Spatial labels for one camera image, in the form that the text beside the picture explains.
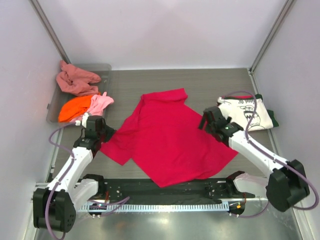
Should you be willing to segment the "crimson red polo shirt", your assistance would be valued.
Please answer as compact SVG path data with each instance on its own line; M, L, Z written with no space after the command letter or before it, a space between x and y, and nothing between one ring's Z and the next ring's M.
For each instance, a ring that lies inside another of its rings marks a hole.
M238 152L198 128L187 98L183 88L143 94L100 151L120 165L133 160L161 188L216 175Z

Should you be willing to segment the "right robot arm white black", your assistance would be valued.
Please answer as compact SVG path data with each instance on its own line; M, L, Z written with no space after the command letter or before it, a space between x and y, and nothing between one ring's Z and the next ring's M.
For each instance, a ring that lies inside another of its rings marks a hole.
M257 177L237 171L230 175L228 180L238 192L266 198L280 212L310 195L304 166L298 160L289 161L268 150L231 118L225 118L219 107L203 111L199 129L243 155L264 174Z

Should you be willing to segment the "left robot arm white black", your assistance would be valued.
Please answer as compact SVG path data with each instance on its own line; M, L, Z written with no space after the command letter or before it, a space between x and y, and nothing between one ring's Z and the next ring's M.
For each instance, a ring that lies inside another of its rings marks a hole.
M84 132L68 150L68 160L56 177L45 188L37 188L32 197L33 225L50 233L68 233L81 206L106 191L103 176L83 172L116 131L99 115L88 114L75 125L82 126Z

